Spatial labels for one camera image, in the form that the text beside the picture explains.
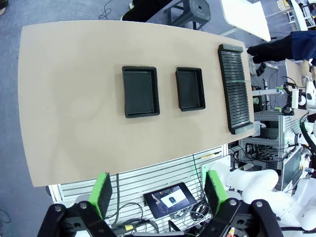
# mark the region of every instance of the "electronic equipment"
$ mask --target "electronic equipment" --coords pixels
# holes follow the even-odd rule
[[[144,199],[156,219],[197,202],[184,183],[144,194]]]
[[[282,163],[281,173],[281,190],[283,191],[291,182],[295,184],[300,173],[301,151],[302,147],[296,149],[289,158],[285,159]]]

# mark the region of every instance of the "black tray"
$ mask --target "black tray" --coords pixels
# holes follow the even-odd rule
[[[177,68],[176,78],[180,110],[205,109],[201,68]]]
[[[124,66],[125,117],[160,114],[157,71],[155,67]]]

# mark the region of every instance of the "stool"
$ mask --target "stool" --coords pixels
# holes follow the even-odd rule
[[[173,7],[183,10],[183,13],[177,19],[171,21],[171,9]],[[165,12],[167,12],[168,25],[183,27],[186,23],[192,21],[194,30],[199,30],[211,19],[211,10],[206,0],[180,0],[167,8]]]

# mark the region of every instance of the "black pants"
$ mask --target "black pants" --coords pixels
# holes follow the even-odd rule
[[[254,63],[263,63],[267,61],[282,61],[293,59],[292,57],[292,35],[271,43],[263,43],[249,47],[247,53],[254,56]]]
[[[122,18],[123,21],[146,22],[172,0],[133,0],[134,8]]]

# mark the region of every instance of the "white pegboard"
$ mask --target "white pegboard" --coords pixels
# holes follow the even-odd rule
[[[136,202],[143,207],[143,218],[155,221],[159,226],[161,233],[168,232],[169,216],[154,219],[151,211],[147,206],[144,206],[143,194],[159,190],[173,184],[184,182],[192,195],[197,201],[201,197],[201,188],[198,182],[201,179],[201,165],[205,162],[216,160],[227,154],[227,145],[222,145],[204,152],[194,154],[196,161],[197,172],[194,166],[193,156],[186,156],[171,161],[163,162],[156,165],[136,169],[133,171],[123,172],[119,174],[119,193],[120,193],[120,206],[128,202]],[[116,212],[117,208],[117,185],[116,175],[110,176],[113,193],[109,203],[107,216]],[[81,195],[87,195],[92,191],[95,179],[82,182],[75,182],[69,184],[51,185],[50,189],[53,190],[52,196],[54,202],[64,203],[71,205],[75,202],[76,198]],[[119,212],[118,222],[123,222],[131,218],[140,218],[141,212],[138,206],[132,205],[123,208]],[[107,220],[111,224],[115,217]],[[184,230],[190,225],[196,224],[188,215],[185,223],[183,220],[174,221],[174,223]],[[150,225],[147,226],[148,232],[155,232],[154,228]]]

